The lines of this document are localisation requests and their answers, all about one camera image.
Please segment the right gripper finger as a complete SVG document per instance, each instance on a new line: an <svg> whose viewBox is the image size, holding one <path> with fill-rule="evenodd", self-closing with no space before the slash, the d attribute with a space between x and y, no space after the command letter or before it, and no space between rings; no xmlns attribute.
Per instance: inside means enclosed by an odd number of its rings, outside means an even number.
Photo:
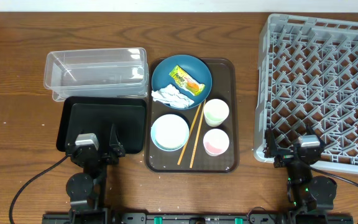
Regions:
<svg viewBox="0 0 358 224"><path fill-rule="evenodd" d="M264 154L266 156L276 156L278 154L278 147L275 140L274 133L271 128L266 130L266 149Z"/></svg>
<svg viewBox="0 0 358 224"><path fill-rule="evenodd" d="M306 135L307 140L319 140L319 136L315 133L313 128L310 125L306 125Z"/></svg>

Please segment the light blue bowl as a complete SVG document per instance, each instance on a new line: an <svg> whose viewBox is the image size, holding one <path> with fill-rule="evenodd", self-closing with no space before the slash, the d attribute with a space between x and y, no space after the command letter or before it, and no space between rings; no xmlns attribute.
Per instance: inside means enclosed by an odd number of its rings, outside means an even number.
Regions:
<svg viewBox="0 0 358 224"><path fill-rule="evenodd" d="M188 123L181 116L165 114L152 124L151 140L163 151L176 151L185 145L189 130Z"/></svg>

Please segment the white cup pink inside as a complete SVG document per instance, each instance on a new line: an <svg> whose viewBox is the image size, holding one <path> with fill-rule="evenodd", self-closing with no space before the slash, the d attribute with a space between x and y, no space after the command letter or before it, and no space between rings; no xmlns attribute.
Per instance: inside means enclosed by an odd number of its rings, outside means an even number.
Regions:
<svg viewBox="0 0 358 224"><path fill-rule="evenodd" d="M203 137L203 146L210 156L219 156L229 148L229 136L221 129L211 129Z"/></svg>

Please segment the white cup green inside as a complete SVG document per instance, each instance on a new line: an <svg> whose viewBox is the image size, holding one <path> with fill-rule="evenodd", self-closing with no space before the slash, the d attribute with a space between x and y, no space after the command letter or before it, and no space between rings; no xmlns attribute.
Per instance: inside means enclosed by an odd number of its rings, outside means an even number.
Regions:
<svg viewBox="0 0 358 224"><path fill-rule="evenodd" d="M229 116L229 106L223 100L212 99L205 104L203 114L207 125L217 127Z"/></svg>

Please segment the white tissue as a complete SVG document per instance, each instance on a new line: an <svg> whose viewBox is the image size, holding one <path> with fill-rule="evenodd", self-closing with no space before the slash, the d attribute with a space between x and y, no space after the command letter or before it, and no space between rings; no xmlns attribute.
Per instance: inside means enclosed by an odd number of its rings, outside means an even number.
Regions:
<svg viewBox="0 0 358 224"><path fill-rule="evenodd" d="M167 85L157 91L152 91L152 99L166 104L176 109L186 109L194 104L194 101L180 91L172 84Z"/></svg>

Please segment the blue plate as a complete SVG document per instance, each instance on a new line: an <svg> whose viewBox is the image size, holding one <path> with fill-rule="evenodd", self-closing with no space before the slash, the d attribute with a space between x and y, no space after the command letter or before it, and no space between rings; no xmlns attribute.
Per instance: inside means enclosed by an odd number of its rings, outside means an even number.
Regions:
<svg viewBox="0 0 358 224"><path fill-rule="evenodd" d="M176 65L184 69L184 71L198 83L205 84L204 90L198 96L193 96L189 91L180 88L169 75ZM208 97L212 89L213 79L209 68L202 60L191 55L174 55L159 62L151 76L151 87L153 91L165 88L169 84L172 84L181 94L186 95L189 99L194 101L194 103L188 107L188 109L191 109L198 106Z"/></svg>

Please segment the yellow snack wrapper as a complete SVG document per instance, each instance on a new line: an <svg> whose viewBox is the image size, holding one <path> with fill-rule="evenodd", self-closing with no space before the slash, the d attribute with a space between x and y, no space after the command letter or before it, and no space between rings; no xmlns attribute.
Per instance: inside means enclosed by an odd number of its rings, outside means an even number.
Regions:
<svg viewBox="0 0 358 224"><path fill-rule="evenodd" d="M169 75L174 79L175 83L185 91L190 92L193 96L198 96L205 88L205 84L199 83L191 75L189 75L179 65L176 65Z"/></svg>

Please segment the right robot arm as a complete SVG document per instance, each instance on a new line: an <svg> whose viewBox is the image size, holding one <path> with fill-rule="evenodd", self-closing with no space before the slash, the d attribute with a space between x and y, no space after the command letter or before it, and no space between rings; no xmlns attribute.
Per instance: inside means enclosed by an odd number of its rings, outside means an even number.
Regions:
<svg viewBox="0 0 358 224"><path fill-rule="evenodd" d="M274 158L275 168L287 169L288 199L306 212L332 210L337 183L325 176L314 176L311 166L321 159L325 142L307 127L289 149L280 149L271 129L267 132L265 157Z"/></svg>

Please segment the black waste tray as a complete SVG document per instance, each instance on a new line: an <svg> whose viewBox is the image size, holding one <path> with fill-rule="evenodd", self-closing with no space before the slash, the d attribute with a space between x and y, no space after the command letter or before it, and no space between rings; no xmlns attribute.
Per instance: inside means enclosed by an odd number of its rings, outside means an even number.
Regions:
<svg viewBox="0 0 358 224"><path fill-rule="evenodd" d="M96 135L100 149L109 149L114 126L127 154L144 145L147 105L143 99L71 96L63 104L56 147L64 152L79 134Z"/></svg>

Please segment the grey dishwasher rack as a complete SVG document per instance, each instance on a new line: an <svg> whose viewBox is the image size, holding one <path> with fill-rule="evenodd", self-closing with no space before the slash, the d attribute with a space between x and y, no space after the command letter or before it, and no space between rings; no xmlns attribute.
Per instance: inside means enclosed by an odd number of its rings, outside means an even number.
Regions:
<svg viewBox="0 0 358 224"><path fill-rule="evenodd" d="M266 130L289 149L311 127L326 143L317 169L358 174L358 22L269 15L259 37L254 157Z"/></svg>

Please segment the wooden chopstick left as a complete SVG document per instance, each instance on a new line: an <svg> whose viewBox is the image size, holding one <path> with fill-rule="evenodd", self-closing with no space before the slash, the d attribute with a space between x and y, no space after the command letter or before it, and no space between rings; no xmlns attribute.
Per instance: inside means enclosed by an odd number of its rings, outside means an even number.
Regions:
<svg viewBox="0 0 358 224"><path fill-rule="evenodd" d="M201 108L201 104L198 106L197 110L196 110L196 113L194 115L194 118L192 120L192 123L191 123L191 126L190 126L190 130L189 130L189 136L188 136L188 139L185 143L185 145L183 146L182 150L181 150L181 154L179 156L179 159L178 159L178 162L177 162L177 165L179 166L181 164L181 161L183 159L183 156L184 156L184 153L186 151L186 147L187 147L187 144L188 144L188 141L190 140L190 136L191 136L191 133L193 131L193 128L195 126L195 123L196 123L196 120L197 120L197 117L198 117L198 113L200 112L200 108Z"/></svg>

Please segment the wooden chopstick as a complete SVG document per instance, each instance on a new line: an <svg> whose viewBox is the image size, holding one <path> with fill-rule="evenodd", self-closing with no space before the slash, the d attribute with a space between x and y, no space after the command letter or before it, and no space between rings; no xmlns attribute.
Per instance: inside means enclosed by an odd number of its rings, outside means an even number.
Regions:
<svg viewBox="0 0 358 224"><path fill-rule="evenodd" d="M197 110L196 110L196 113L194 115L194 118L192 120L192 123L191 123L191 126L190 126L190 130L189 130L189 136L188 136L188 139L185 143L185 145L183 146L182 150L181 150L181 154L179 156L179 159L178 159L178 162L177 162L177 165L179 166L181 164L181 161L183 159L183 156L184 156L184 153L186 151L186 147L187 147L187 144L188 144L188 141L190 140L190 136L191 136L191 133L193 131L193 128L195 126L195 123L196 123L196 120L197 120L197 117L198 117L198 113L200 112L200 108L201 108L201 104L198 106Z"/></svg>
<svg viewBox="0 0 358 224"><path fill-rule="evenodd" d="M196 132L196 138L195 138L195 143L193 146L193 152L192 152L192 156L191 156L191 161L190 161L190 166L189 168L192 169L193 168L193 164L195 161L195 155L196 155L196 150L198 147L198 141L199 141L199 137L200 137L200 132L201 132L201 127L202 127L202 122L203 122L203 111L204 111L204 106L206 104L206 100L204 100L203 105L202 105L202 110L201 110L201 115L200 115L200 119L199 119L199 123L198 123L198 128L197 128L197 132Z"/></svg>

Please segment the brown serving tray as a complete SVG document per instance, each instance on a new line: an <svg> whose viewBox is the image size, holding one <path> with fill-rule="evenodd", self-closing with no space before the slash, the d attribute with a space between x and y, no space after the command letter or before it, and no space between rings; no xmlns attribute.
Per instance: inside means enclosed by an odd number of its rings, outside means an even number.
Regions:
<svg viewBox="0 0 358 224"><path fill-rule="evenodd" d="M150 66L150 90L152 90L152 72L157 64L163 59L165 58L156 60ZM191 133L181 164L178 166L177 162L181 154L181 149L172 152L159 149L151 140L151 127L157 118L165 114L179 115L190 126L198 106L188 110L176 110L169 108L160 102L154 102L153 99L149 98L149 109L147 112L149 127L146 134L147 140L144 151L144 159L145 165L151 171L160 173L230 173L235 170L239 164L236 76L234 66L225 58L202 58L201 60L209 68L213 79L212 89L206 100L217 98L225 101L229 106L228 118L220 126L218 126L219 129L223 130L229 136L229 148L220 156L213 157L207 155L203 146L203 136L207 133L207 131L211 130L212 127L208 126L206 122L203 121L195 161L193 168L190 169L189 166L199 123L197 121Z"/></svg>

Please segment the clear plastic bin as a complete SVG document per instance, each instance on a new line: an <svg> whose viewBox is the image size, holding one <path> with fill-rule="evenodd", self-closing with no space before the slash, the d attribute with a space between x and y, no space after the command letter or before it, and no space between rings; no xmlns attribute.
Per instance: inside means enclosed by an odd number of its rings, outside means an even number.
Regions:
<svg viewBox="0 0 358 224"><path fill-rule="evenodd" d="M53 100L71 96L143 98L148 95L147 52L142 47L63 50L47 55L44 87Z"/></svg>

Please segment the wooden chopstick right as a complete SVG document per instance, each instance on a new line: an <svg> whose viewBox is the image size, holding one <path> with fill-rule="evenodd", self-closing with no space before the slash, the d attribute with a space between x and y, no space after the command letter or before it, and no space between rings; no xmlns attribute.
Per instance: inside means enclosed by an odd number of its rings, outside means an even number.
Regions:
<svg viewBox="0 0 358 224"><path fill-rule="evenodd" d="M199 137L200 137L200 132L201 132L201 127L202 127L202 122L203 122L203 111L204 111L204 106L206 104L206 100L204 100L203 105L202 105L202 110L201 110L201 115L200 115L200 119L199 119L199 123L198 123L198 128L197 128L197 132L196 132L196 138L195 138L195 143L193 146L193 152L192 152L192 156L191 156L191 161L190 161L190 166L189 168L192 169L193 168L193 164L195 161L195 155L196 155L196 150L198 147L198 141L199 141Z"/></svg>

